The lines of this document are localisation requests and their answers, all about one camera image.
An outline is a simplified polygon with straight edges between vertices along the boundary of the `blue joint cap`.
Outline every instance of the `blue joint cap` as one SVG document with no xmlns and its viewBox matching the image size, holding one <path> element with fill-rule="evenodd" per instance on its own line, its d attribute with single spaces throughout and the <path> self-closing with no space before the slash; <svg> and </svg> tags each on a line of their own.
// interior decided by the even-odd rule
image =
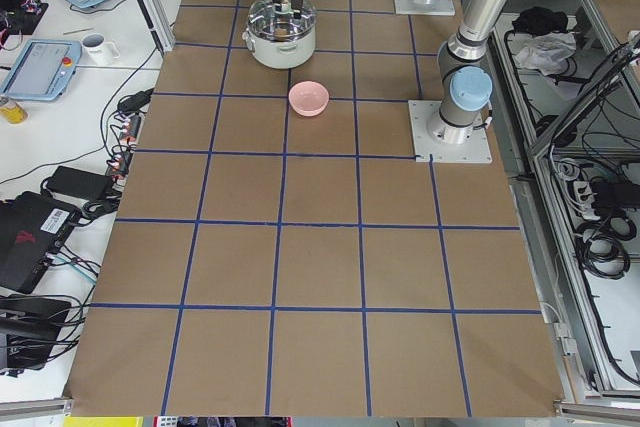
<svg viewBox="0 0 640 427">
<path fill-rule="evenodd" d="M 451 98 L 458 107 L 467 112 L 482 109 L 491 97 L 491 77 L 479 67 L 463 67 L 451 79 Z"/>
</svg>

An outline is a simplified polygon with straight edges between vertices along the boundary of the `pink bowl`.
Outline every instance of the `pink bowl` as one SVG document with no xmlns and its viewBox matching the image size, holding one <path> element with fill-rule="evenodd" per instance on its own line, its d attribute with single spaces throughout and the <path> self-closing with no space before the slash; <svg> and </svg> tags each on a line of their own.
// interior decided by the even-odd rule
<svg viewBox="0 0 640 427">
<path fill-rule="evenodd" d="M 307 80 L 299 82 L 289 91 L 293 110 L 305 117 L 318 115 L 329 103 L 329 92 L 324 85 Z"/>
</svg>

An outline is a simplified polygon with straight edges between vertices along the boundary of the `plastic container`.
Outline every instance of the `plastic container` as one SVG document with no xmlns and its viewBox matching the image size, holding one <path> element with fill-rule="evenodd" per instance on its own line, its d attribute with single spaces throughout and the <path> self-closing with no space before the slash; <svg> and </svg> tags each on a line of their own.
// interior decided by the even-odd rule
<svg viewBox="0 0 640 427">
<path fill-rule="evenodd" d="M 0 95 L 0 115 L 10 124 L 20 124 L 27 120 L 28 114 L 15 100 Z"/>
<path fill-rule="evenodd" d="M 291 87 L 289 103 L 298 114 L 313 117 L 320 114 L 329 103 L 329 92 L 324 85 L 307 80 Z"/>
<path fill-rule="evenodd" d="M 242 38 L 261 64 L 291 69 L 305 63 L 316 48 L 316 9 L 304 1 L 300 19 L 288 3 L 277 11 L 272 0 L 258 0 L 249 9 Z"/>
</svg>

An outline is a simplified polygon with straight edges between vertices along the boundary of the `cup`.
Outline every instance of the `cup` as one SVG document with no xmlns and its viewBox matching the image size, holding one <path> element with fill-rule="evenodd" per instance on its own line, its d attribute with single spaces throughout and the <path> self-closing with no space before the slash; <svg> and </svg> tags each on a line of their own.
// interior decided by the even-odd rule
<svg viewBox="0 0 640 427">
<path fill-rule="evenodd" d="M 82 48 L 98 65 L 111 65 L 120 57 L 120 51 L 113 42 L 105 40 L 102 34 L 89 34 L 82 38 Z"/>
</svg>

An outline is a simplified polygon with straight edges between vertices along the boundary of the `yellow bottle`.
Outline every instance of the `yellow bottle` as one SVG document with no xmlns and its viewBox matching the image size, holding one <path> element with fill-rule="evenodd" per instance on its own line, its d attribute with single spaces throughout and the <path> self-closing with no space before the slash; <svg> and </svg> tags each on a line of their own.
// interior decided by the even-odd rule
<svg viewBox="0 0 640 427">
<path fill-rule="evenodd" d="M 27 120 L 27 111 L 9 97 L 0 95 L 0 114 L 10 124 L 19 124 Z"/>
</svg>

